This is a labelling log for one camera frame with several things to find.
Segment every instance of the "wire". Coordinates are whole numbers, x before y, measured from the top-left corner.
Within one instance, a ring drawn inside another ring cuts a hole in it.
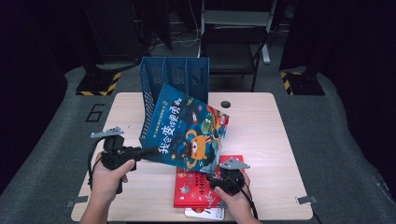
[[[312,210],[312,212],[314,213],[314,217],[317,219],[319,224],[322,224],[322,222],[320,221],[320,218],[318,217],[318,215],[315,213],[314,210]]]
[[[250,194],[250,197],[248,197],[248,195],[245,193],[244,190],[242,190],[236,183],[235,181],[233,181],[229,176],[225,175],[229,180],[231,180],[231,182],[233,182],[233,184],[245,195],[245,197],[247,198],[247,201],[250,203],[250,207],[253,211],[253,216],[259,220],[259,216],[257,214],[257,209],[256,209],[256,205],[253,202],[253,195],[251,195],[250,192],[250,188],[248,187],[247,183],[244,181],[244,185],[247,187],[248,193]]]
[[[192,15],[192,18],[194,19],[194,22],[195,22],[195,28],[196,28],[196,37],[195,37],[195,40],[190,40],[190,41],[193,41],[191,44],[189,44],[189,45],[185,45],[185,44],[183,44],[183,42],[186,42],[186,41],[181,41],[180,39],[178,39],[177,37],[176,37],[176,40],[178,40],[178,43],[180,43],[182,46],[184,46],[184,47],[186,47],[186,48],[188,48],[188,47],[191,47],[192,45],[194,45],[198,40],[199,40],[199,37],[198,37],[198,33],[199,33],[199,31],[198,31],[198,24],[197,24],[197,20],[195,19],[195,16],[194,16],[194,13],[193,13],[193,11],[192,11],[192,6],[191,6],[191,0],[189,0],[189,4],[190,4],[190,11],[191,11],[191,15]]]
[[[84,1],[81,1],[81,3],[82,3],[82,5],[83,5],[83,7],[84,7],[84,11],[85,11],[85,14],[86,14],[86,16],[87,16],[88,23],[90,24],[91,29],[92,29],[92,31],[93,31],[94,37],[96,37],[96,41],[99,42],[100,44],[102,44],[104,50],[110,55],[110,57],[111,57],[114,61],[116,61],[116,60],[117,60],[116,57],[114,57],[113,53],[109,50],[109,48],[107,47],[105,41],[103,40],[103,38],[102,38],[101,35],[99,34],[99,32],[95,29],[95,26],[94,26],[93,23],[92,23],[92,17],[91,17],[90,14],[89,14],[89,10],[87,9],[86,4],[84,4]]]
[[[100,141],[102,141],[103,139],[105,139],[105,138],[104,138],[104,137],[101,137],[101,138],[99,138],[98,140],[96,140],[96,141],[92,144],[92,147],[91,147],[91,149],[90,149],[90,153],[88,154],[88,162],[87,162],[87,164],[88,164],[88,176],[89,176],[88,185],[90,185],[90,188],[91,188],[91,189],[92,189],[92,179],[93,179],[93,168],[95,167],[95,165],[97,164],[97,162],[99,162],[99,160],[98,160],[98,161],[95,163],[95,165],[93,166],[93,168],[91,168],[92,157],[93,157],[94,151],[96,150],[96,147],[97,147],[98,143],[99,143]]]

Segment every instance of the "dark background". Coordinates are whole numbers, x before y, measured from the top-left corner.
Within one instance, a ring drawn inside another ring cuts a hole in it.
[[[99,7],[92,1],[45,0],[39,4],[32,0],[2,1],[1,191],[46,130],[64,98],[67,87],[64,74],[84,65],[81,58],[90,58],[97,64],[138,59],[146,54],[151,32],[158,33],[172,48],[168,26],[159,25],[167,21],[155,18],[166,18],[163,13],[174,6],[181,12],[190,9],[177,1],[169,5],[166,2],[166,7],[160,5],[164,1],[158,1],[158,5],[153,4],[154,0],[144,2],[146,5],[143,1],[115,1],[108,11],[104,10],[107,5]],[[196,1],[191,2],[194,11],[199,10]],[[138,8],[143,9],[130,13],[129,9],[136,7],[134,4],[140,4]],[[334,83],[346,109],[349,130],[366,159],[384,176],[393,197],[396,195],[395,9],[390,0],[300,1],[280,65],[280,69],[308,66],[331,17],[342,18],[332,47],[322,52],[325,61],[319,72]],[[109,21],[101,21],[101,13],[109,13],[106,16]],[[111,22],[115,13],[124,19]],[[136,18],[144,22],[136,25]],[[111,29],[95,28],[102,22]]]

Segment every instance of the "wooden table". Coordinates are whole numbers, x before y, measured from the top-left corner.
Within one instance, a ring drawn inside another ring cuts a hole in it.
[[[228,101],[230,108],[220,103]],[[260,220],[299,220],[312,217],[310,204],[298,204],[306,196],[289,139],[271,93],[210,92],[209,104],[230,115],[222,154],[242,154],[251,166],[246,172]],[[124,145],[140,147],[138,137],[144,121],[141,92],[119,93],[111,107],[105,129],[121,127]],[[103,141],[95,153],[103,150]],[[185,217],[183,208],[173,207],[176,167],[139,161],[130,172],[129,183],[111,204],[109,221],[207,221]],[[88,175],[78,196],[89,196]],[[77,203],[72,218],[79,221],[87,203]],[[224,220],[233,220],[226,209]]]

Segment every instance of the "hand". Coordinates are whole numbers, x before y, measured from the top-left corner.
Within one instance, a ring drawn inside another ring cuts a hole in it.
[[[96,161],[100,160],[101,153],[97,155]],[[93,170],[92,195],[91,197],[100,198],[104,203],[111,203],[116,198],[116,190],[120,179],[123,183],[128,182],[126,174],[134,167],[135,161],[129,160],[118,169],[110,171],[101,161],[97,162]]]
[[[134,167],[135,161],[129,160],[116,170],[108,170],[101,161],[93,169],[92,193],[87,209],[80,223],[107,223],[108,209],[116,198],[120,179],[128,182],[126,174]]]
[[[248,191],[248,186],[250,185],[250,179],[246,173],[243,173],[246,185],[242,187],[242,190],[251,199],[251,195]],[[230,210],[233,218],[239,224],[241,223],[261,223],[259,220],[254,218],[251,213],[250,202],[246,196],[239,191],[235,195],[231,196],[224,192],[220,187],[215,187],[215,192],[220,196],[220,198],[227,203],[227,208]]]

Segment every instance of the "children's book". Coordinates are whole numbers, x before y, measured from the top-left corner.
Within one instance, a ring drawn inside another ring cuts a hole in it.
[[[243,161],[242,155],[221,155],[219,162],[222,163],[230,158]],[[217,167],[216,177],[220,176]],[[227,204],[210,188],[206,180],[206,174],[177,167],[175,182],[175,208],[224,208]]]
[[[145,160],[214,174],[229,116],[164,84],[142,148],[157,147]]]
[[[186,208],[186,217],[201,217],[214,220],[224,219],[224,208]]]

